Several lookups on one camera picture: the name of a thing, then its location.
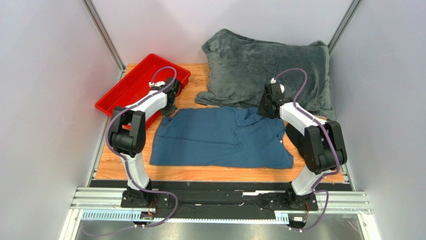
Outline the blue t shirt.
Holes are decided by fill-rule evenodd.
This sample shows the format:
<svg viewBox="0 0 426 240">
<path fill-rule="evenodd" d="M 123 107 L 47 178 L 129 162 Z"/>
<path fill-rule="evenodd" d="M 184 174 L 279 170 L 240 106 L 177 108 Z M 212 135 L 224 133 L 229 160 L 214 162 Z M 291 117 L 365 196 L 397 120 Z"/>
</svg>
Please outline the blue t shirt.
<svg viewBox="0 0 426 240">
<path fill-rule="evenodd" d="M 150 164 L 291 169 L 282 120 L 255 107 L 185 108 L 165 117 L 155 133 Z"/>
</svg>

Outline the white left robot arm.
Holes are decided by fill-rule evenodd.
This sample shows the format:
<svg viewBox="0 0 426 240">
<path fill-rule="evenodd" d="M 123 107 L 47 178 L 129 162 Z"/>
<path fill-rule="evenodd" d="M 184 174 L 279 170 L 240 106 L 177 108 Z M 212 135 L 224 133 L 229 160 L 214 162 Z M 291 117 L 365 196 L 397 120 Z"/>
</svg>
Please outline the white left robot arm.
<svg viewBox="0 0 426 240">
<path fill-rule="evenodd" d="M 147 141 L 147 120 L 160 110 L 170 110 L 182 84 L 174 77 L 149 84 L 150 91 L 139 101 L 113 110 L 108 127 L 107 146 L 118 155 L 127 176 L 127 189 L 122 194 L 121 207 L 148 208 L 159 195 L 152 190 L 142 151 Z"/>
</svg>

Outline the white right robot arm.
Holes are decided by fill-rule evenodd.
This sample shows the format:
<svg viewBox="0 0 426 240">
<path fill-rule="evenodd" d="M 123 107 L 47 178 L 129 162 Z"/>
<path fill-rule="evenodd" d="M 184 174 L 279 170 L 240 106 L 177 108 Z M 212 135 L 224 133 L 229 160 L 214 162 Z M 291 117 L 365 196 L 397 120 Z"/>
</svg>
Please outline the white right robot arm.
<svg viewBox="0 0 426 240">
<path fill-rule="evenodd" d="M 336 121 L 320 119 L 285 97 L 284 86 L 264 86 L 258 115 L 287 123 L 286 135 L 297 148 L 305 166 L 285 191 L 285 204 L 291 209 L 305 205 L 319 182 L 337 174 L 347 161 L 342 128 Z"/>
</svg>

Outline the black baseball cap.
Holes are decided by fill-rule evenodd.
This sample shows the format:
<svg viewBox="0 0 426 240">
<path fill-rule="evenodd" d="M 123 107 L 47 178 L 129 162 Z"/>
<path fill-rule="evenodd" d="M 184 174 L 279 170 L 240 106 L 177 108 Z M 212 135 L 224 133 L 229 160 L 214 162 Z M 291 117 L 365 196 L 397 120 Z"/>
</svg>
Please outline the black baseball cap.
<svg viewBox="0 0 426 240">
<path fill-rule="evenodd" d="M 305 164 L 308 166 L 312 159 L 312 144 L 309 127 L 297 129 L 291 123 L 288 123 L 286 125 L 286 135 L 291 143 L 297 148 L 299 155 L 303 158 Z"/>
</svg>

